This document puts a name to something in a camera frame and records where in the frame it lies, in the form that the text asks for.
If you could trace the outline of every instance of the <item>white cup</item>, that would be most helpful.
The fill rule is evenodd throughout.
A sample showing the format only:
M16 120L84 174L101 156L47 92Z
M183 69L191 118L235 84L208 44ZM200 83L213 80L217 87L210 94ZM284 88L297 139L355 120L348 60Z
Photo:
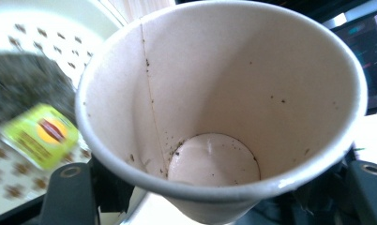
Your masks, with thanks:
M163 9L110 37L83 74L76 112L111 171L196 221L223 224L341 160L366 102L354 54L318 23L282 7L209 1ZM176 148L207 133L243 143L260 180L168 180Z

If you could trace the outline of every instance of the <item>yellow tag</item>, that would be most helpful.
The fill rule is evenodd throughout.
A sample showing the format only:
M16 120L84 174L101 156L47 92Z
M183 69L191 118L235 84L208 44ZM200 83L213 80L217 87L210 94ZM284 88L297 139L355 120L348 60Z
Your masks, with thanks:
M79 131L54 107L38 104L1 126L0 136L38 168L49 170L77 144Z

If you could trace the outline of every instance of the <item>white plate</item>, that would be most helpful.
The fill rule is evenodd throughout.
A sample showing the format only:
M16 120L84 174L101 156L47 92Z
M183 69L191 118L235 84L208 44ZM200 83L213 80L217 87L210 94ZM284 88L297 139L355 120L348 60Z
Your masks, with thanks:
M98 1L0 1L0 53L45 54L74 85L91 55L122 27ZM89 158L90 151L83 143L60 165L87 162ZM52 172L38 170L0 143L0 215L44 194Z

